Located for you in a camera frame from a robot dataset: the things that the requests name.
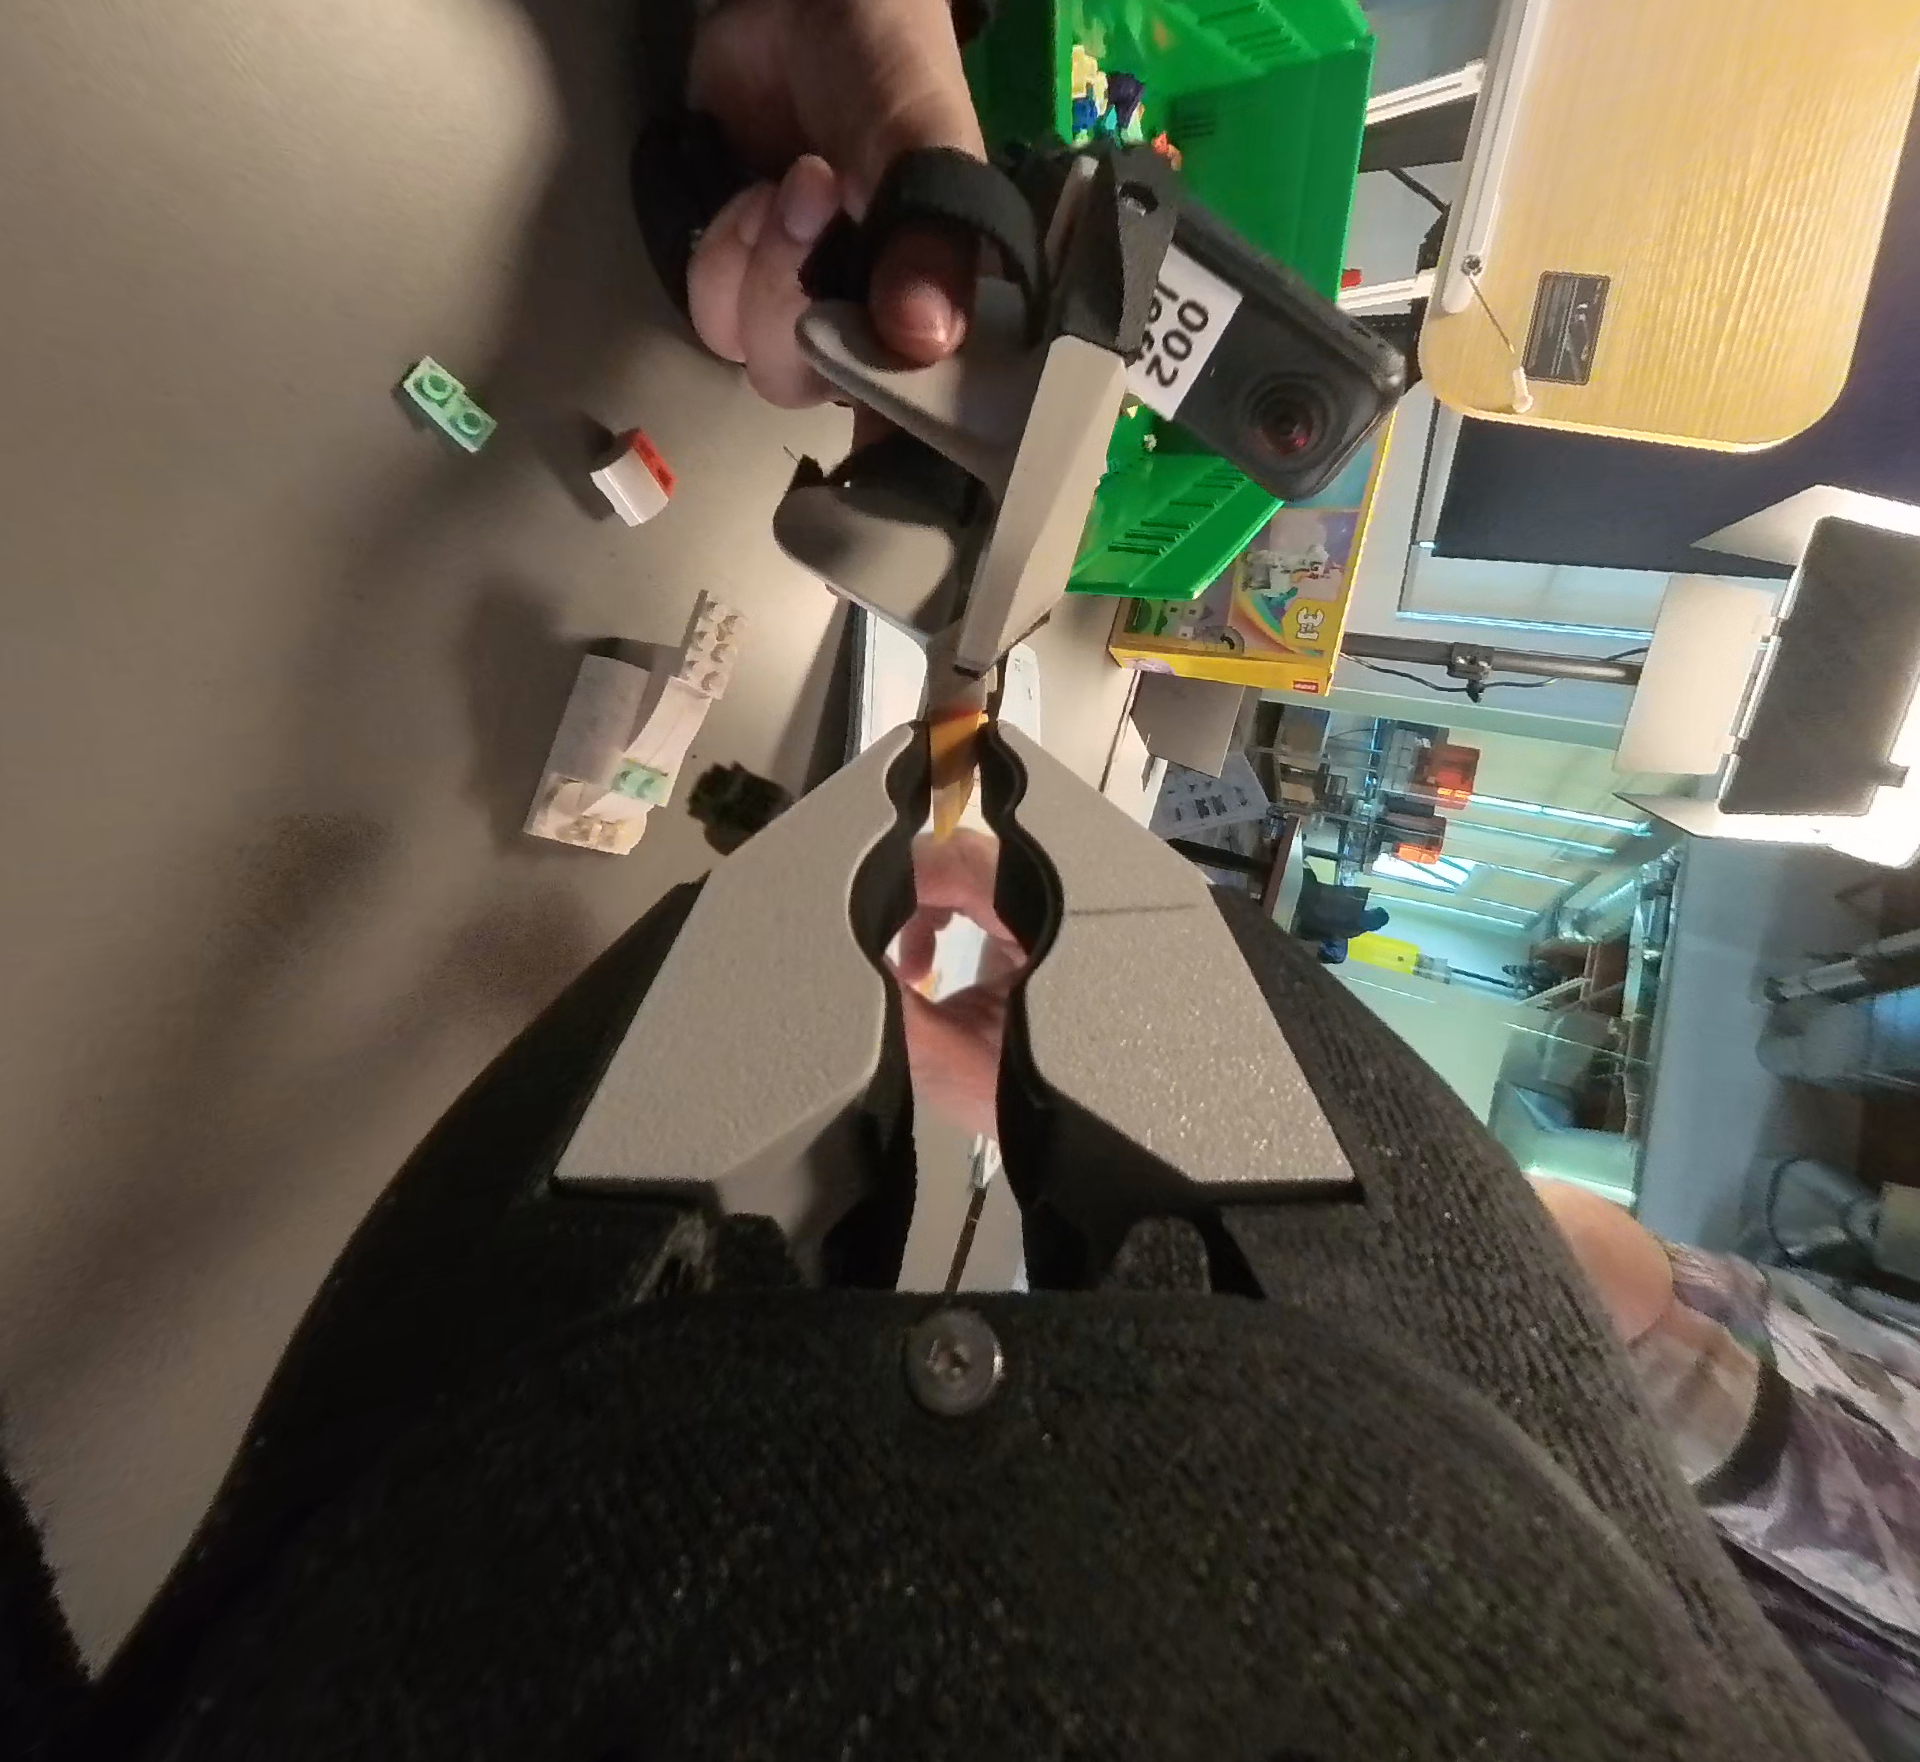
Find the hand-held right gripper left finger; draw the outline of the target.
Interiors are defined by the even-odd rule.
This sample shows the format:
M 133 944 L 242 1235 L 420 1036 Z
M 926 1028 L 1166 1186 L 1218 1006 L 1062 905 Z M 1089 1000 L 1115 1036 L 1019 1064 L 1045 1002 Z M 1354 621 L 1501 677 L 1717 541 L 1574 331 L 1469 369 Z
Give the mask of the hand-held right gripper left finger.
M 900 1287 L 914 1101 L 889 949 L 928 728 L 894 728 L 701 888 L 558 1156 L 565 1190 L 774 1222 L 830 1287 Z

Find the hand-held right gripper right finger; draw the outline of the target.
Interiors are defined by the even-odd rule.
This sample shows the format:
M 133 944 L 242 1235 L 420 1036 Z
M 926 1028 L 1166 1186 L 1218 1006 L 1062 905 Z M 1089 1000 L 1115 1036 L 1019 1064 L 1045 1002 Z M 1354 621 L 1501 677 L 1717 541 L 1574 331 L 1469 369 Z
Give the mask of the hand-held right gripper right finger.
M 1200 872 L 1012 723 L 980 734 L 978 795 L 1025 962 L 996 1104 L 1027 1282 L 1100 1287 L 1141 1222 L 1357 1201 Z

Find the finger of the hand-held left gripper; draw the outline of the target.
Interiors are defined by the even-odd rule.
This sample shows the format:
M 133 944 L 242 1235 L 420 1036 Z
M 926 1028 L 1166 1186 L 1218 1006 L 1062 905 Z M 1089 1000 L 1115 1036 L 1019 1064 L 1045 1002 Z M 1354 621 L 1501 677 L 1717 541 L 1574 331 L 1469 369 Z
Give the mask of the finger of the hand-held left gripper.
M 1068 597 L 1126 391 L 1117 352 L 1073 334 L 1048 344 L 952 646 L 961 676 L 996 669 Z

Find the white and orange lego assembly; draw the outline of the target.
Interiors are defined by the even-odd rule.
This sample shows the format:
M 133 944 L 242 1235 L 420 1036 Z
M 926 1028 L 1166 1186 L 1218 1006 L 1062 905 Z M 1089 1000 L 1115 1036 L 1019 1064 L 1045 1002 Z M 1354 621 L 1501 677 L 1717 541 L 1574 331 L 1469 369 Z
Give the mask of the white and orange lego assembly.
M 973 803 L 978 745 L 988 723 L 988 695 L 982 684 L 949 693 L 926 718 L 930 810 L 928 832 L 936 844 L 954 837 Z

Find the pile of assorted lego pieces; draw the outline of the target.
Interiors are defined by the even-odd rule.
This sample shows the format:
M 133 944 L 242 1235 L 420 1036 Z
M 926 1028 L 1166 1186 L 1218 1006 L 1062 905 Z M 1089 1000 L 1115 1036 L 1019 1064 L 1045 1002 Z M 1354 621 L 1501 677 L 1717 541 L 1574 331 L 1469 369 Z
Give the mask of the pile of assorted lego pieces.
M 1145 89 L 1127 71 L 1107 71 L 1089 47 L 1076 45 L 1070 54 L 1070 135 L 1072 147 L 1096 142 L 1145 145 L 1173 170 L 1185 168 L 1185 154 L 1166 131 L 1149 134 L 1144 117 Z

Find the green plastic parts bin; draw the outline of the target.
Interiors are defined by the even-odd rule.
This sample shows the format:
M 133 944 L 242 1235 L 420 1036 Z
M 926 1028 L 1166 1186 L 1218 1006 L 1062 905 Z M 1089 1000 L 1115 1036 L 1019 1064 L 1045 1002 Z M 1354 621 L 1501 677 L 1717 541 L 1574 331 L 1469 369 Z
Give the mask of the green plastic parts bin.
M 1333 302 L 1375 54 L 1357 0 L 994 0 L 966 66 L 996 157 L 1080 149 L 1068 144 L 1076 45 L 1139 77 L 1145 130 L 1183 149 L 1188 198 Z M 1277 503 L 1127 404 L 1070 593 L 1196 594 L 1277 509 L 1331 482 Z

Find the red and white lego brick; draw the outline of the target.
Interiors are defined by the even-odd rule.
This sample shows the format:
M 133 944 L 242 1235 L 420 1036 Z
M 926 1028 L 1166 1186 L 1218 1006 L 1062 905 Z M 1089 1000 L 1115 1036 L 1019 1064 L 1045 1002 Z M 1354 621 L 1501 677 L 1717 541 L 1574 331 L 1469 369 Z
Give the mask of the red and white lego brick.
M 659 448 L 639 427 L 613 435 L 591 464 L 589 480 L 621 527 L 654 522 L 677 487 L 677 477 Z

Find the small black lego piece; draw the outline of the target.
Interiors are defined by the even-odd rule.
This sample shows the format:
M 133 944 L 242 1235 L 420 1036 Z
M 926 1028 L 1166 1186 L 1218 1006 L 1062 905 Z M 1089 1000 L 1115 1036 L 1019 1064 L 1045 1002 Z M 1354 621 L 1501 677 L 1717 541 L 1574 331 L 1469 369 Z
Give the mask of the small black lego piece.
M 702 827 L 708 847 L 729 856 L 785 814 L 793 803 L 788 788 L 748 766 L 712 764 L 690 788 L 686 810 Z

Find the yellow lego set box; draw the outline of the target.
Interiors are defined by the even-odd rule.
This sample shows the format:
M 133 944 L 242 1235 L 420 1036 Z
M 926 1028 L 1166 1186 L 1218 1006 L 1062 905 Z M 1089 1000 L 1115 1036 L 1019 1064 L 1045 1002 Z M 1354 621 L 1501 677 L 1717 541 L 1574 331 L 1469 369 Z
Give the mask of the yellow lego set box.
M 1198 597 L 1123 604 L 1112 660 L 1190 684 L 1327 695 L 1394 427 L 1390 413 L 1321 496 L 1277 509 Z

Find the white lego body assembly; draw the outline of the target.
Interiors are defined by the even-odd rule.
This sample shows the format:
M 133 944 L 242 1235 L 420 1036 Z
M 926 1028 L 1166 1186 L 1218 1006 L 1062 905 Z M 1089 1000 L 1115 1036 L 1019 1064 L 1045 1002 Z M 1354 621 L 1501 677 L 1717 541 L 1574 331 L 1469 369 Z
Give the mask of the white lego body assembly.
M 591 647 L 522 831 L 591 855 L 629 855 L 729 691 L 746 629 L 741 609 L 705 593 L 677 646 Z

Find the pale green lego brick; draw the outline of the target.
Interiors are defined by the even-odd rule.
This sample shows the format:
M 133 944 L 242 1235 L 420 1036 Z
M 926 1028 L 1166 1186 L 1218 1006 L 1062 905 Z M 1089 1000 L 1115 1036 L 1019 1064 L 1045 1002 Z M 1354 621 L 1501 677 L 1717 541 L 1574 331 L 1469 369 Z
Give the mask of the pale green lego brick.
M 467 384 L 432 356 L 418 359 L 399 380 L 405 404 L 443 439 L 465 453 L 481 453 L 492 439 L 497 421 Z

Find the person's left hand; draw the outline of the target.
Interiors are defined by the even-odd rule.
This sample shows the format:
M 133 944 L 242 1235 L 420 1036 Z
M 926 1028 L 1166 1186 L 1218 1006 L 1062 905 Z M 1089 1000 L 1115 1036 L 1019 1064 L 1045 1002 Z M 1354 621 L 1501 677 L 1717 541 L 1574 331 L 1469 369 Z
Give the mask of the person's left hand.
M 797 336 L 814 248 L 902 156 L 986 156 L 951 0 L 723 0 L 688 96 L 746 171 L 692 250 L 692 327 L 763 401 L 828 404 Z

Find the open instruction booklet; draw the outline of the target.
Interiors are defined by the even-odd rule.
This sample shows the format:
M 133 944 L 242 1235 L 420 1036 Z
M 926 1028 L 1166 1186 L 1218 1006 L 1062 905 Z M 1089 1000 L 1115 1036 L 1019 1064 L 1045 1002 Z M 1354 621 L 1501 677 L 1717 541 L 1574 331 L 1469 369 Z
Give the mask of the open instruction booklet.
M 851 764 L 889 729 L 920 713 L 926 688 L 924 646 L 861 607 L 849 609 L 851 643 L 849 723 L 846 763 Z M 1016 646 L 1003 669 L 1001 719 L 1042 741 L 1041 662 L 1033 646 Z

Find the white printed sheet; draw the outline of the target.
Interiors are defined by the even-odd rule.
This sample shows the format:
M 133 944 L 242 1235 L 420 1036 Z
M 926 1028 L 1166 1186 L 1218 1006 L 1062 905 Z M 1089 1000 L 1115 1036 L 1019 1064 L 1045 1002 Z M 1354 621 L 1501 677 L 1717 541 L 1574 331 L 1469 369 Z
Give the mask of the white printed sheet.
M 1253 763 L 1231 752 L 1218 774 L 1167 764 L 1149 829 L 1162 839 L 1198 839 L 1204 832 L 1260 823 L 1272 800 Z

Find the grey cardboard flap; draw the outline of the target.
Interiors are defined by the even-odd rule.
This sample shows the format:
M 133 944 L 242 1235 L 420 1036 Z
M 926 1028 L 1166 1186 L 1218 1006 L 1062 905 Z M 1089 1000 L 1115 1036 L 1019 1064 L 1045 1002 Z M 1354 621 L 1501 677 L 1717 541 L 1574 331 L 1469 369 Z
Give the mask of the grey cardboard flap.
M 1130 722 L 1149 763 L 1216 779 L 1227 768 L 1250 693 L 1256 695 L 1245 685 L 1144 669 Z

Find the white metal stand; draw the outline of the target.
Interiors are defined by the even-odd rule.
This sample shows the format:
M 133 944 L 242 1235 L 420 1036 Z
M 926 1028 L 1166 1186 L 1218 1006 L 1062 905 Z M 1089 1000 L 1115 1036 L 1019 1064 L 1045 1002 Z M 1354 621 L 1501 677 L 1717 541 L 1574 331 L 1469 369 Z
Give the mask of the white metal stand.
M 1496 413 L 1529 415 L 1536 390 L 1522 348 L 1488 297 L 1495 244 L 1511 240 L 1517 204 L 1515 157 L 1536 71 L 1543 61 L 1553 0 L 1501 0 L 1486 56 L 1368 104 L 1361 171 L 1394 174 L 1413 184 L 1410 166 L 1460 162 L 1460 181 L 1440 207 L 1440 247 L 1413 276 L 1370 285 L 1343 276 L 1335 302 L 1373 320 L 1413 320 L 1414 338 L 1448 318 L 1476 315 L 1503 351 L 1507 399 Z

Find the black light stand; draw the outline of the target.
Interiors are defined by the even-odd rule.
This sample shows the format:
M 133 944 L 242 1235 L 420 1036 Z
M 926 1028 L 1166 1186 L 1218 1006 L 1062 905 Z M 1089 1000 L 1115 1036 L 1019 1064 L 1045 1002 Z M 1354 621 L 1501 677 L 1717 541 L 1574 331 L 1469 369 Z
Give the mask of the black light stand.
M 1620 654 L 1539 654 L 1485 643 L 1440 643 L 1347 633 L 1339 657 L 1379 676 L 1419 684 L 1430 693 L 1460 693 L 1473 703 L 1493 691 L 1527 691 L 1557 684 L 1634 689 L 1643 676 L 1646 647 Z

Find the wooden board with label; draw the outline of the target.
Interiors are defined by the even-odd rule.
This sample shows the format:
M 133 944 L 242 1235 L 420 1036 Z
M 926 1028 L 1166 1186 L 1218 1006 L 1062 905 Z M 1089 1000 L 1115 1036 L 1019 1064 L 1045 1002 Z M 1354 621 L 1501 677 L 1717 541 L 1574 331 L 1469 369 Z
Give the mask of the wooden board with label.
M 1916 106 L 1918 0 L 1553 0 L 1488 297 L 1421 342 L 1457 415 L 1722 453 L 1838 401 Z

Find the studio light panel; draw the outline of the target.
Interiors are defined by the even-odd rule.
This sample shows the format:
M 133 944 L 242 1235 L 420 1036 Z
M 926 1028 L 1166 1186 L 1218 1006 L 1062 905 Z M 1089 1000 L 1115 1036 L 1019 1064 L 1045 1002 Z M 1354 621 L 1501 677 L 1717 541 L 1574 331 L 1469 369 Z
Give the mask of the studio light panel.
M 1675 575 L 1617 771 L 1688 837 L 1904 868 L 1918 852 L 1918 511 L 1816 485 L 1700 542 L 1789 571 Z

